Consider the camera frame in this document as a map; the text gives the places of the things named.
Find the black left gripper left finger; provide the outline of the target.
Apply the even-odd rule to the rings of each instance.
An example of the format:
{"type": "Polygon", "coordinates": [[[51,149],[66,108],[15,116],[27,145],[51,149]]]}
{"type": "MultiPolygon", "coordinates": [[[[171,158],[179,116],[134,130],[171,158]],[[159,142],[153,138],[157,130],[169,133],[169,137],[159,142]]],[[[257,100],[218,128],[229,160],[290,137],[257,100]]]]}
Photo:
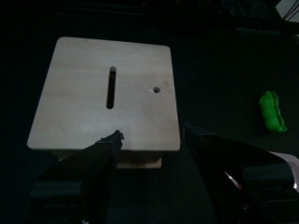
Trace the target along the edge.
{"type": "Polygon", "coordinates": [[[25,224],[106,224],[123,140],[117,130],[43,173],[33,185],[25,224]]]}

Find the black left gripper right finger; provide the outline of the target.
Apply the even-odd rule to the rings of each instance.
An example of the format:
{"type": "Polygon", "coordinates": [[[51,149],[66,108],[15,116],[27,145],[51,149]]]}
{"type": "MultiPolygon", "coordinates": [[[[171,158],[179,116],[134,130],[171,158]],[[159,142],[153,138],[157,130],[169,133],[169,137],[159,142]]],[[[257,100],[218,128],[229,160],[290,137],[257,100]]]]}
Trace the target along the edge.
{"type": "Polygon", "coordinates": [[[187,125],[218,224],[299,224],[299,158],[187,125]]]}

